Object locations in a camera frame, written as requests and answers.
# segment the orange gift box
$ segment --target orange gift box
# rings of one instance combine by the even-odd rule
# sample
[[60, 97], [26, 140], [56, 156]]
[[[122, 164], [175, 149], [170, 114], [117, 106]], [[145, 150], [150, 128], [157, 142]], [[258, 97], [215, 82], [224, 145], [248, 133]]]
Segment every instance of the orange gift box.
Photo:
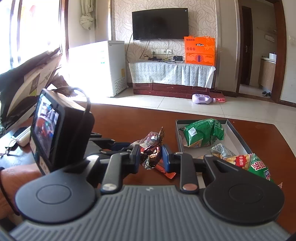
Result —
[[215, 39], [211, 37], [184, 37], [185, 62], [215, 65]]

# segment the patterned wallpaper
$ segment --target patterned wallpaper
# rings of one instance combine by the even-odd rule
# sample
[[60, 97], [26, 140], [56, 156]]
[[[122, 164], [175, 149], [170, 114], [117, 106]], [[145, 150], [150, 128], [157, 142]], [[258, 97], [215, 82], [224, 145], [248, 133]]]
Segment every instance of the patterned wallpaper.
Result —
[[[113, 17], [113, 39], [125, 41], [125, 49], [132, 34], [132, 12], [156, 9], [156, 8], [188, 8], [189, 17], [189, 34], [192, 36], [210, 36], [216, 38], [216, 8], [215, 0], [112, 0], [112, 17]], [[138, 60], [146, 46], [146, 40], [131, 39], [128, 47], [128, 60]], [[184, 40], [164, 39], [150, 40], [147, 48], [143, 53], [148, 56], [151, 49], [172, 49], [173, 55], [184, 56]], [[166, 58], [167, 55], [158, 55], [158, 57]], [[126, 62], [127, 81], [131, 81], [131, 75]]]

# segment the doorway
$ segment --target doorway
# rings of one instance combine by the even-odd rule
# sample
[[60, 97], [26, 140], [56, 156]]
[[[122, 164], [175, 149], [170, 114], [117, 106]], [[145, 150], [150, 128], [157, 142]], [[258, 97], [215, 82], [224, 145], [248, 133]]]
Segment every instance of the doorway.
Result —
[[[284, 81], [287, 46], [282, 1], [238, 0], [238, 2], [241, 54], [237, 95], [279, 102]], [[270, 59], [270, 53], [277, 54], [276, 60]]]

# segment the open box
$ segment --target open box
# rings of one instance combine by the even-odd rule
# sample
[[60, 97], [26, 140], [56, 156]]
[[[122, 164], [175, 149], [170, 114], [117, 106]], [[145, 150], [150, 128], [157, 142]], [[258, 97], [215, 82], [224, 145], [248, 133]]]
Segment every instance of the open box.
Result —
[[199, 120], [176, 120], [176, 135], [178, 149], [180, 152], [185, 152], [190, 154], [193, 158], [198, 158], [206, 154], [211, 154], [211, 148], [221, 143], [229, 150], [231, 150], [235, 155], [252, 154], [252, 151], [250, 150], [248, 145], [239, 135], [234, 126], [229, 122], [229, 120], [218, 120], [224, 129], [224, 140], [220, 141], [217, 139], [211, 146], [207, 147], [192, 148], [183, 146], [182, 137], [178, 133], [178, 130], [196, 121]]

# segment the curtain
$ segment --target curtain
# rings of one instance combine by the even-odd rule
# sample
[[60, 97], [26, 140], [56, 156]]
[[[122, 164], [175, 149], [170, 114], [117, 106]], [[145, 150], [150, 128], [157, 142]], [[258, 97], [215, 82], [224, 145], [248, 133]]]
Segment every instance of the curtain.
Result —
[[91, 29], [94, 18], [91, 12], [94, 10], [94, 0], [81, 0], [82, 16], [80, 18], [80, 25], [87, 30]]

